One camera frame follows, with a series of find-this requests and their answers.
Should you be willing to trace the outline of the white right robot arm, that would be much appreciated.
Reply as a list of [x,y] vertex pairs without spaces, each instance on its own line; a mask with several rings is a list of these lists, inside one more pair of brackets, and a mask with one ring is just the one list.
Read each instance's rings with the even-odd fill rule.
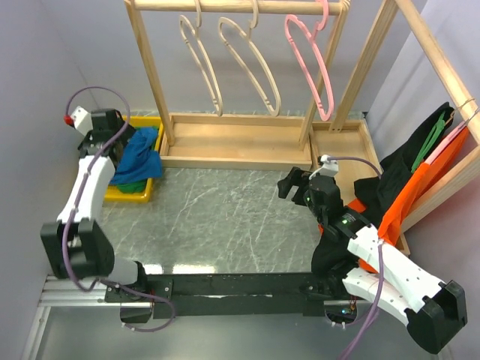
[[425,351],[439,353],[467,324],[464,289],[428,273],[380,234],[357,202],[344,204],[331,170],[294,166],[277,183],[278,196],[307,207],[320,230],[311,271],[338,299],[348,295],[371,302],[406,326]]

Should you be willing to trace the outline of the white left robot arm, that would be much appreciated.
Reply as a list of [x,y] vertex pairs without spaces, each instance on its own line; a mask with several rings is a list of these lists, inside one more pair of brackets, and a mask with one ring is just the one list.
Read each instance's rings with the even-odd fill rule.
[[128,140],[134,135],[116,109],[88,112],[78,106],[67,120],[83,136],[73,189],[56,221],[40,230],[52,273],[58,279],[104,279],[132,301],[145,299],[150,283],[140,262],[115,255],[97,222],[105,193]]

